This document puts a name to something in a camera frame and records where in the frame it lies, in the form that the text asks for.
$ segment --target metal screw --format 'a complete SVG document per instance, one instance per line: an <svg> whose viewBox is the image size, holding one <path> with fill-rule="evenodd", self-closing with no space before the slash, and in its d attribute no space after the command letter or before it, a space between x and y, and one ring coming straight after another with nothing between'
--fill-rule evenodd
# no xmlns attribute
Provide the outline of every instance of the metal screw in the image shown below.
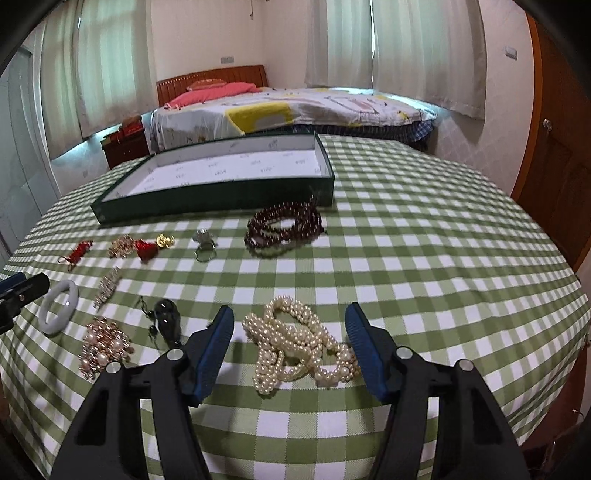
<svg viewBox="0 0 591 480"><path fill-rule="evenodd" d="M176 360L180 360L183 357L183 351L180 348L173 348L169 350L166 354L166 358L175 362Z"/></svg>
<svg viewBox="0 0 591 480"><path fill-rule="evenodd" d="M106 370L108 374L115 374L121 370L121 364L119 362L111 362L109 365L107 365Z"/></svg>
<svg viewBox="0 0 591 480"><path fill-rule="evenodd" d="M398 355L398 358L408 360L413 357L413 351L408 347L402 346L396 350L396 355Z"/></svg>
<svg viewBox="0 0 591 480"><path fill-rule="evenodd" d="M474 364L469 360L460 360L459 366L462 370L464 370L464 372L471 372L474 370Z"/></svg>

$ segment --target curtain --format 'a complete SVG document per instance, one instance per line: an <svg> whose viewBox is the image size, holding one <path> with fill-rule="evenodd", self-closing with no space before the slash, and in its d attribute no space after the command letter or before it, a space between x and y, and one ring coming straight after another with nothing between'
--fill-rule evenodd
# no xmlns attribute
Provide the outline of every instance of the curtain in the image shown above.
<svg viewBox="0 0 591 480"><path fill-rule="evenodd" d="M84 0L77 53L82 135L158 107L150 0Z"/></svg>
<svg viewBox="0 0 591 480"><path fill-rule="evenodd" d="M484 119L486 44L476 0L373 0L374 89Z"/></svg>
<svg viewBox="0 0 591 480"><path fill-rule="evenodd" d="M41 108L50 158L82 142L76 108L73 36L76 1L60 5L47 18L41 48Z"/></svg>
<svg viewBox="0 0 591 480"><path fill-rule="evenodd" d="M68 0L47 18L41 104L55 159L158 107L151 0Z"/></svg>
<svg viewBox="0 0 591 480"><path fill-rule="evenodd" d="M312 0L306 84L371 88L371 0Z"/></svg>

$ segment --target nightstand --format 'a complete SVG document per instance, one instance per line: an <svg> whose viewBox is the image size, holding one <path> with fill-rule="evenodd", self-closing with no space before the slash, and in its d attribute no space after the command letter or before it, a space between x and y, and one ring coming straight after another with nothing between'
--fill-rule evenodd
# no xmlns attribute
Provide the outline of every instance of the nightstand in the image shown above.
<svg viewBox="0 0 591 480"><path fill-rule="evenodd" d="M123 162L150 154L144 130L106 144L103 151L111 170Z"/></svg>

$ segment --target pillow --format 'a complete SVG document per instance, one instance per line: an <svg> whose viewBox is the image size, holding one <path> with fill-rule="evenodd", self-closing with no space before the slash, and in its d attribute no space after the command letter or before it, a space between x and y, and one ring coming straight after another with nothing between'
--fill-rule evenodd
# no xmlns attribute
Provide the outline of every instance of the pillow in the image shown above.
<svg viewBox="0 0 591 480"><path fill-rule="evenodd" d="M260 90L254 83L233 82L223 87L208 88L205 90L195 90L180 94L174 100L164 105L166 109L180 109L184 106L194 105L195 103L208 102L224 97L234 97L241 93L257 93Z"/></svg>
<svg viewBox="0 0 591 480"><path fill-rule="evenodd" d="M193 82L191 85L187 87L188 92L194 92L197 90L205 90L208 88L217 88L223 87L228 83L221 79L206 79L206 80L198 80Z"/></svg>

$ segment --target gingham tablecloth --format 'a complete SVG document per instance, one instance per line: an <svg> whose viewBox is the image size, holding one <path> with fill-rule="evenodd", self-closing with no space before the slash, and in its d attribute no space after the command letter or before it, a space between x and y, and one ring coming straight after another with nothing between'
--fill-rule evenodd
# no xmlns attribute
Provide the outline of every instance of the gingham tablecloth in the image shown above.
<svg viewBox="0 0 591 480"><path fill-rule="evenodd" d="M100 313L130 336L135 364L164 352L148 338L139 295L152 304L174 300L186 336L205 328L222 304L235 312L233 342L213 394L191 410L214 479L361 479L382 439L388 407L362 379L321 390L306 377L283 384L272 398L256 393L257 349L240 321L282 294L309 304L338 340L345 337L346 306L358 301L374 325L425 359L448 365L474 360L518 440L527 438L559 393L589 321L587 297L564 258L520 207L465 166L397 142L321 139L336 174L334 206L323 211L328 235L277 260L246 251L242 238L252 212L100 228L89 205L135 162L62 198L31 231L3 277L45 272L52 283L70 278L80 290L71 324L55 338L36 328L40 300L0 337L14 432L42 473L50 472L92 385L79 375L77 355L100 279L114 266L122 280ZM218 258L206 265L194 260L196 228L217 236ZM148 265L108 258L111 241L123 233L153 240L161 232L177 243ZM92 250L68 273L57 258L88 238ZM60 296L51 310L64 301ZM142 408L148 468L158 478L150 402ZM429 417L424 477L434 456L436 401Z"/></svg>

